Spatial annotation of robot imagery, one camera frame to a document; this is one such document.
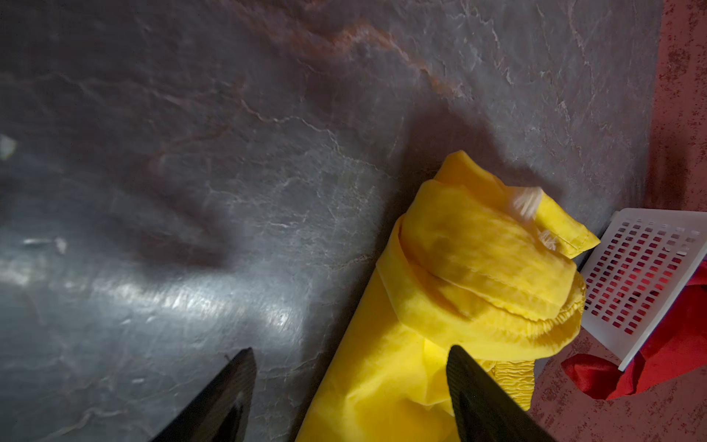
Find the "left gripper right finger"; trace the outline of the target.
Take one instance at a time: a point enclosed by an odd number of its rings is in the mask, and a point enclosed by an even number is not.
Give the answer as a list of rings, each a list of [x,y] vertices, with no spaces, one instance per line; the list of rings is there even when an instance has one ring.
[[[450,348],[446,373],[460,440],[554,442],[461,346]]]

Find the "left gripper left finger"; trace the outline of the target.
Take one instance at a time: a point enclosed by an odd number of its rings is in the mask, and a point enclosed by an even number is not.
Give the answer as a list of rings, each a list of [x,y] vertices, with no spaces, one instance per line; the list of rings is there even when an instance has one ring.
[[[256,375],[253,350],[241,350],[152,440],[242,441],[248,425]]]

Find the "yellow shorts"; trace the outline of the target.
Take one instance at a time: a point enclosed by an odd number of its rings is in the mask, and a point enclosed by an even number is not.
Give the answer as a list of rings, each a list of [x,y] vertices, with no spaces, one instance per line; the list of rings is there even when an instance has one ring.
[[[528,410],[536,362],[580,332],[576,257],[597,245],[541,188],[449,155],[392,228],[296,437],[458,440],[446,370],[455,345]]]

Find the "red shorts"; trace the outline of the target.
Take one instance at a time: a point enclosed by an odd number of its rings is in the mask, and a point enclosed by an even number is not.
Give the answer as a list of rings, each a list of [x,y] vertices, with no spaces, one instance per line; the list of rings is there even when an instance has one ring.
[[[701,263],[626,370],[583,354],[566,359],[562,368],[580,392],[595,400],[614,400],[645,392],[705,364],[706,263]]]

